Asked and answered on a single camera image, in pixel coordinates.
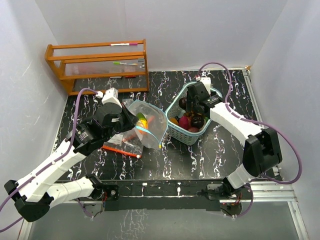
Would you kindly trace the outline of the orange wooden shelf rack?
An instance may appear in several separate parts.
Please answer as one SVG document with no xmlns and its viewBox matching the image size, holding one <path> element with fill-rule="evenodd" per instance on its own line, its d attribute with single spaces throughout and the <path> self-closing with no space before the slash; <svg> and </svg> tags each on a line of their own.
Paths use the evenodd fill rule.
<svg viewBox="0 0 320 240">
<path fill-rule="evenodd" d="M 110 46 L 118 43 L 138 43 L 137 46 Z M 150 90 L 147 41 L 128 40 L 100 43 L 52 45 L 46 48 L 44 59 L 69 96 L 75 96 L 77 80 L 83 79 L 134 79 L 135 75 L 145 79 L 143 86 L 127 86 L 121 93 L 148 92 Z M 137 63 L 115 65 L 113 62 Z"/>
</svg>

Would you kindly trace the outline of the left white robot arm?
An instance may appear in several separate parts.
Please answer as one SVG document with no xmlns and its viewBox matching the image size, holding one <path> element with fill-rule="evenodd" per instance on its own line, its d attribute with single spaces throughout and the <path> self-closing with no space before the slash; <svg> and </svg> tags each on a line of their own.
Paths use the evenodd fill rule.
<svg viewBox="0 0 320 240">
<path fill-rule="evenodd" d="M 4 188 L 21 217 L 34 222 L 64 202 L 101 198 L 105 194 L 104 184 L 92 174 L 62 184 L 56 181 L 114 135 L 133 129 L 137 122 L 138 118 L 124 104 L 116 103 L 106 103 L 95 115 L 83 119 L 30 174 L 5 183 Z"/>
</svg>

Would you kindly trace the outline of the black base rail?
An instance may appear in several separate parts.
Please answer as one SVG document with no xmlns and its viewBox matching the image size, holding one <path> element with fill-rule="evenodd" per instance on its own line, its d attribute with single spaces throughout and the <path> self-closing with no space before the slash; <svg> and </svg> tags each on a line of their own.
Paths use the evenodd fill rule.
<svg viewBox="0 0 320 240">
<path fill-rule="evenodd" d="M 222 180 L 104 180 L 106 211 L 207 210 L 238 205 L 242 189 L 228 192 Z"/>
</svg>

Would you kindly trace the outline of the green marker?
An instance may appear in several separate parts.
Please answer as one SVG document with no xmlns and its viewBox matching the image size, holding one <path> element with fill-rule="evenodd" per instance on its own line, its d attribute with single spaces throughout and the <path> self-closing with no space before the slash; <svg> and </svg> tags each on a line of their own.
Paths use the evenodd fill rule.
<svg viewBox="0 0 320 240">
<path fill-rule="evenodd" d="M 114 65 L 138 66 L 138 63 L 118 62 L 114 61 Z"/>
</svg>

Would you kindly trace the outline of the red apple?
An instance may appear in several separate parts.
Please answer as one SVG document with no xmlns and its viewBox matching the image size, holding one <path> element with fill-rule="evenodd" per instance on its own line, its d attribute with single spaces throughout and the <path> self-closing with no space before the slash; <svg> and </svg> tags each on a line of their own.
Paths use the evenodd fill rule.
<svg viewBox="0 0 320 240">
<path fill-rule="evenodd" d="M 191 133 L 198 133 L 200 130 L 197 127 L 191 127 L 188 129 L 188 131 Z"/>
</svg>

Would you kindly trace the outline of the orange fruit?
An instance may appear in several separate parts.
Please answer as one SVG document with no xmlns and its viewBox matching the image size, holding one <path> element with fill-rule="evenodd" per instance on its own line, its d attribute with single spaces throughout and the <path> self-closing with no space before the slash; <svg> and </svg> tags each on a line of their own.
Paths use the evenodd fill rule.
<svg viewBox="0 0 320 240">
<path fill-rule="evenodd" d="M 173 123 L 173 124 L 175 124 L 175 125 L 177 125 L 177 126 L 179 125 L 179 121 L 178 121 L 177 119 L 175 119 L 175 118 L 170 118 L 169 120 L 170 120 L 171 123 Z"/>
</svg>

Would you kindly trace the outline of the magenta round fruit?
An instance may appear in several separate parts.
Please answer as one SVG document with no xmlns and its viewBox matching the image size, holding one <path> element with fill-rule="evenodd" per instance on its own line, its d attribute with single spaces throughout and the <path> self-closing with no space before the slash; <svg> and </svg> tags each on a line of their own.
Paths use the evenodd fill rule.
<svg viewBox="0 0 320 240">
<path fill-rule="evenodd" d="M 188 130 L 191 127 L 191 120 L 187 116 L 182 116 L 178 123 L 179 127 L 183 128 L 184 130 Z"/>
</svg>

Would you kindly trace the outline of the pink white marker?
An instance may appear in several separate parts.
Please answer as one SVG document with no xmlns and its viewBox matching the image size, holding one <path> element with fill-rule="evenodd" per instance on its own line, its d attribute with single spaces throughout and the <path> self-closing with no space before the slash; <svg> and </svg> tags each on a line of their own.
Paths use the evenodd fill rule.
<svg viewBox="0 0 320 240">
<path fill-rule="evenodd" d="M 117 46 L 137 46 L 137 42 L 126 42 L 126 43 L 111 43 L 111 47 L 117 47 Z"/>
</svg>

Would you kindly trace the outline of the green yellow mango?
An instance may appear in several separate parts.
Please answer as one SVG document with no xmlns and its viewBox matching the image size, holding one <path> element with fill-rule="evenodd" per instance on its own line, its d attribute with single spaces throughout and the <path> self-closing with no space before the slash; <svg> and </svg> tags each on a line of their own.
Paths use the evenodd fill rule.
<svg viewBox="0 0 320 240">
<path fill-rule="evenodd" d="M 136 114 L 136 117 L 138 118 L 138 122 L 136 123 L 136 126 L 147 130 L 148 129 L 148 121 L 147 121 L 146 117 L 141 112 L 138 112 Z"/>
</svg>

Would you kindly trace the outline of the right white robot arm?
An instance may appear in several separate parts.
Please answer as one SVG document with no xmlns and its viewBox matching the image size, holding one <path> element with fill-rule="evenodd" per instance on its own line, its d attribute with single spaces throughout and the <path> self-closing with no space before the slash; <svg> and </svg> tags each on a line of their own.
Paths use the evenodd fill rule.
<svg viewBox="0 0 320 240">
<path fill-rule="evenodd" d="M 202 82 L 187 87 L 186 110 L 218 123 L 243 146 L 241 165 L 225 177 L 220 186 L 208 188 L 204 194 L 233 199 L 245 185 L 282 162 L 278 133 L 270 127 L 262 128 L 259 123 L 246 121 Z"/>
</svg>

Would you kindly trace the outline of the orange-zipper clear bag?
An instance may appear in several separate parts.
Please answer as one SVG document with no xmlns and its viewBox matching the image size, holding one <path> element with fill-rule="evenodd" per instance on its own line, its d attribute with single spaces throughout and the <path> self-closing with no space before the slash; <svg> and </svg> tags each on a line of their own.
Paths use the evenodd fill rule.
<svg viewBox="0 0 320 240">
<path fill-rule="evenodd" d="M 103 144 L 102 148 L 140 159 L 144 146 L 136 135 L 122 133 L 114 135 L 110 140 Z"/>
</svg>

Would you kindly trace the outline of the light blue plastic basket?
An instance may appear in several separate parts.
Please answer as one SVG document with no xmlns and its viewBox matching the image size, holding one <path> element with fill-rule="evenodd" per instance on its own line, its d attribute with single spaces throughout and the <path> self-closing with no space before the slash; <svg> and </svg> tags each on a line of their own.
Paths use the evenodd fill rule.
<svg viewBox="0 0 320 240">
<path fill-rule="evenodd" d="M 165 111 L 168 134 L 193 145 L 211 123 L 210 108 L 222 102 L 222 94 L 211 87 L 210 79 L 187 83 Z"/>
</svg>

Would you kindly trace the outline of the blue-zipper clear bag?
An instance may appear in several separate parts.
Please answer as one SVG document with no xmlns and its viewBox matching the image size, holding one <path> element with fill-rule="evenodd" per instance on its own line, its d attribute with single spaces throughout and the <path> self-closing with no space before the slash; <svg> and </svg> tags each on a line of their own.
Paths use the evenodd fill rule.
<svg viewBox="0 0 320 240">
<path fill-rule="evenodd" d="M 141 100 L 126 98 L 125 107 L 138 118 L 132 130 L 123 135 L 125 141 L 136 141 L 149 149 L 159 150 L 168 128 L 168 118 L 158 107 Z"/>
</svg>

